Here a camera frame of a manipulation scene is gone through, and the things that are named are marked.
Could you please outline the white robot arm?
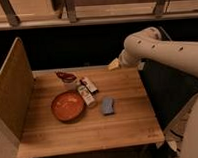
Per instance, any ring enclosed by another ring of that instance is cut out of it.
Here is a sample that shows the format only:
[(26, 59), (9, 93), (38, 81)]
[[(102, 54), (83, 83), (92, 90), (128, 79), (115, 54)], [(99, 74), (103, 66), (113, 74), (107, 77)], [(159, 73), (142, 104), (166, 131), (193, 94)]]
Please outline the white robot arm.
[(157, 158), (198, 158), (198, 42), (165, 41), (157, 27), (125, 38), (110, 70), (136, 67), (165, 140)]

